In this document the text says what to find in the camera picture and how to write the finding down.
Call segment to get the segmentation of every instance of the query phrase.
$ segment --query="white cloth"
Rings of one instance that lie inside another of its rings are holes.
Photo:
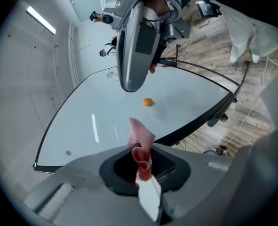
[[[151,8],[144,7],[143,8],[143,18],[147,20],[151,20],[151,24],[154,27],[156,24],[156,20],[158,19],[158,15],[155,11],[153,11]]]
[[[106,53],[109,57],[114,57],[114,56],[116,56],[116,49],[113,48],[110,51],[110,49],[112,48],[112,45],[110,45],[111,42],[112,42],[112,39],[107,41],[107,43],[104,47],[104,50],[106,51]]]
[[[267,56],[278,49],[278,28],[270,24],[252,19],[228,6],[215,0],[211,2],[221,6],[232,41],[231,55],[239,58],[246,50],[251,29],[255,27],[255,36],[250,44],[252,54],[260,57]]]

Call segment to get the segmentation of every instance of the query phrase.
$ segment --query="small orange object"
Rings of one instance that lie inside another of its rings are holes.
[[[150,98],[145,98],[143,100],[143,104],[146,105],[146,106],[151,106],[153,104],[153,101]]]

